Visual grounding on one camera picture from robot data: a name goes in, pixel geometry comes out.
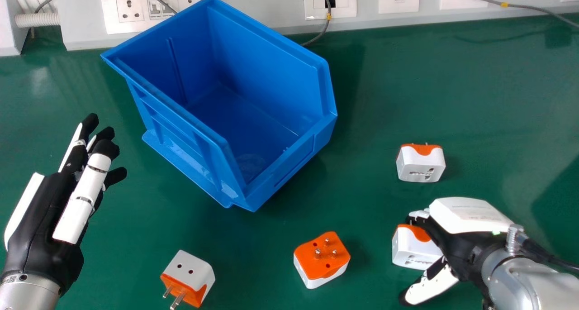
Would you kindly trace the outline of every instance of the plug pin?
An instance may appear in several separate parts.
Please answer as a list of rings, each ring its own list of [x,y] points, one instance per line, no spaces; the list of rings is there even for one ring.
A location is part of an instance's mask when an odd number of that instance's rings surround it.
[[[173,304],[171,304],[171,307],[169,308],[170,310],[175,310],[181,301],[183,301],[183,298],[185,297],[184,293],[179,294],[179,296],[175,299],[175,301],[173,301]]]
[[[167,288],[167,290],[165,291],[165,294],[163,294],[163,298],[167,298],[169,296],[169,293],[171,293],[171,290],[173,289],[172,286],[169,286]]]

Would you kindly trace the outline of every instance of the white flexible pipe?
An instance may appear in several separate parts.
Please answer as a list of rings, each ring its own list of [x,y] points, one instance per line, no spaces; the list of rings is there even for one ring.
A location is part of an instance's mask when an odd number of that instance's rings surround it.
[[[24,14],[14,17],[18,28],[58,26],[60,19],[57,13]]]

